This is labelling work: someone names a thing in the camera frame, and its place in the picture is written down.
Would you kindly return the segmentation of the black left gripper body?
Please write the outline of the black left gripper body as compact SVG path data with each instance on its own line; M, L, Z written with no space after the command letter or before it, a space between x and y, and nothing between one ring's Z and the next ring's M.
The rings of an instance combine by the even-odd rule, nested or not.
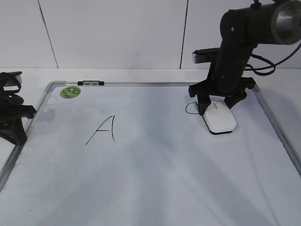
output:
M17 95L22 85L6 86L11 78L9 72L0 73L0 122L19 118L33 119L36 114L35 108L32 105L23 105L24 99Z

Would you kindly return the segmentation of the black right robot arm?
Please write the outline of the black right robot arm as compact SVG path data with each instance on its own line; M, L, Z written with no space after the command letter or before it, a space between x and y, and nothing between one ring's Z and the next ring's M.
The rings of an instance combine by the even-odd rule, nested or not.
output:
M262 5L259 1L248 8L231 9L220 23L222 37L219 48L193 51L193 62L210 63L207 78L189 86L189 96L196 97L198 113L204 115L211 104L211 96L223 97L231 109L247 97L246 89L256 85L253 78L243 77L249 68L259 76L267 76L254 69L248 61L259 44L293 45L301 39L301 2L276 0Z

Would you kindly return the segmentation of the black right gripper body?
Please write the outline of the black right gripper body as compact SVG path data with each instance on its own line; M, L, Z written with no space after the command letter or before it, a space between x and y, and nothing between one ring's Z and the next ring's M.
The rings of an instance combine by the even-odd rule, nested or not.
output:
M253 78L241 77L238 85L230 93L221 93L213 89L210 85L210 81L205 79L199 83L189 86L189 96L194 97L195 95L208 95L208 96L218 96L218 97L231 97L237 93L245 91L245 89L253 89L256 85L256 82Z

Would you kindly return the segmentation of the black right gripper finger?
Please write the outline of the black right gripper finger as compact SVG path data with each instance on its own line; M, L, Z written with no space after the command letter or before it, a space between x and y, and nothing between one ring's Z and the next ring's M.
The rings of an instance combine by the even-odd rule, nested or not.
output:
M203 116L206 112L207 107L211 104L211 99L209 95L196 95L198 113Z
M240 101L246 99L246 92L240 91L230 97L225 97L224 102L227 105L229 109L231 109L233 106L235 106Z

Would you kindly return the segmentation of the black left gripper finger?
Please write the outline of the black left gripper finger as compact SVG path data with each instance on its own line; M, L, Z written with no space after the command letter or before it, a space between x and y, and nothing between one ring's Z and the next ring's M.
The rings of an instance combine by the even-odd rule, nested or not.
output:
M27 140L22 119L0 123L0 137L12 144L24 144Z

